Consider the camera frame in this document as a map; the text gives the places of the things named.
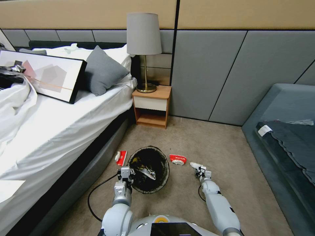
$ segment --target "brass lamp base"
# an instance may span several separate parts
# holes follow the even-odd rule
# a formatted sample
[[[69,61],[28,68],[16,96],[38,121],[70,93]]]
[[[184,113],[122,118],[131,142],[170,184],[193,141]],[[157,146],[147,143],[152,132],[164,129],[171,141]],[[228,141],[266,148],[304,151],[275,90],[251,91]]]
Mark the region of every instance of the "brass lamp base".
[[[156,89],[156,85],[150,83],[144,83],[137,86],[137,91],[142,93],[154,92]]]

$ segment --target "white drawer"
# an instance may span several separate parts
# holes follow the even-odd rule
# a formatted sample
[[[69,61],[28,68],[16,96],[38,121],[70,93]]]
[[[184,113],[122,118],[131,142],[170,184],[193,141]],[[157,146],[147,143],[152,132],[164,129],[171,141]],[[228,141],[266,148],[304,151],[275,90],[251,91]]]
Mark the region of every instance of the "white drawer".
[[[166,111],[167,100],[134,96],[135,107]]]

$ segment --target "power cord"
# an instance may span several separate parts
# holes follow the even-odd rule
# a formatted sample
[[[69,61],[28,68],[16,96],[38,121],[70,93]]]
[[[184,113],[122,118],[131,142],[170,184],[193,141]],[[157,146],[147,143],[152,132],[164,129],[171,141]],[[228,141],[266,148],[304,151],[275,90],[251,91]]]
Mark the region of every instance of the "power cord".
[[[117,176],[118,173],[116,173],[115,175],[113,175],[112,177],[110,177],[109,179],[105,180],[104,182],[100,183],[99,185],[97,185],[95,188],[92,189],[92,191],[89,193],[88,195],[88,207],[90,209],[90,212],[92,213],[92,215],[100,222],[102,222],[102,219],[99,218],[92,210],[91,205],[90,205],[90,196],[91,194],[94,192],[95,189],[97,189],[98,187],[100,187],[102,184],[106,183],[107,181],[111,180],[112,178],[114,178],[115,176]]]
[[[201,188],[201,185],[200,185],[199,188],[198,188],[199,197],[201,198],[201,200],[203,200],[203,201],[205,202],[206,200],[204,200],[204,199],[201,197],[201,195],[200,195],[200,188]]]

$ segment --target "trash can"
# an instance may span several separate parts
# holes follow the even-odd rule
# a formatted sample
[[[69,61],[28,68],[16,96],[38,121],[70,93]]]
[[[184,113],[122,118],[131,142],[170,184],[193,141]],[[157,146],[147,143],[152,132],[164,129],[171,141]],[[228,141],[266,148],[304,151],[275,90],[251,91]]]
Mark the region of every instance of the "trash can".
[[[129,158],[128,165],[136,174],[132,187],[143,194],[157,192],[167,183],[170,166],[164,153],[157,147],[138,149]]]

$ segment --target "upholstered headboard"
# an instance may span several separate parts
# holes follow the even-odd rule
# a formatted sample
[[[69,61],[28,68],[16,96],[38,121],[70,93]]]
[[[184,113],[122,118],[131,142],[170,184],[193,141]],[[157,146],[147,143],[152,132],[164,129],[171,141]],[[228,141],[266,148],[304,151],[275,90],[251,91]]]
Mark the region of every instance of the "upholstered headboard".
[[[97,45],[102,49],[121,48],[125,43],[104,43],[104,42],[62,42],[62,41],[29,41],[30,49],[34,48],[57,48],[70,46],[77,43],[79,48],[94,49]],[[131,75],[135,77],[138,83],[141,82],[140,57],[138,55],[131,58]]]

